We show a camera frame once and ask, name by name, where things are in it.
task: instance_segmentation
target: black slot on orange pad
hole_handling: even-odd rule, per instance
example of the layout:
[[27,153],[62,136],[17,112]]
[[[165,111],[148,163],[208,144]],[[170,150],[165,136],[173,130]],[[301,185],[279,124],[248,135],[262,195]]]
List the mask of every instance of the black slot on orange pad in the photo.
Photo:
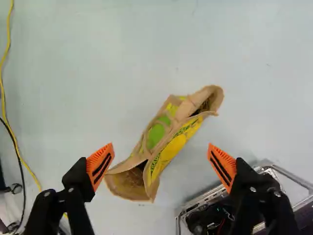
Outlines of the black slot on orange pad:
[[114,150],[112,143],[100,148],[87,158],[86,172],[89,175],[94,192],[100,185],[105,172],[114,159]]
[[237,174],[236,159],[211,143],[209,144],[207,158],[227,192],[230,193]]

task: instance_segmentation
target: light blue surface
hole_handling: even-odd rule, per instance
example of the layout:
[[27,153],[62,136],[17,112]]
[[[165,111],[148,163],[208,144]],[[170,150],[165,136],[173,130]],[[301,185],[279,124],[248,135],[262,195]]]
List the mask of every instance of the light blue surface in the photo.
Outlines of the light blue surface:
[[[87,205],[96,234],[174,234],[173,208],[217,180],[206,159],[210,141],[310,180],[312,11],[308,0],[16,0],[3,75],[23,157],[43,188],[62,189],[77,159],[110,141],[114,163],[128,157],[169,94],[216,84],[225,94],[220,116],[163,172],[155,204],[124,201],[102,184]],[[13,183],[16,157],[0,131]],[[38,192],[25,174],[31,206]]]

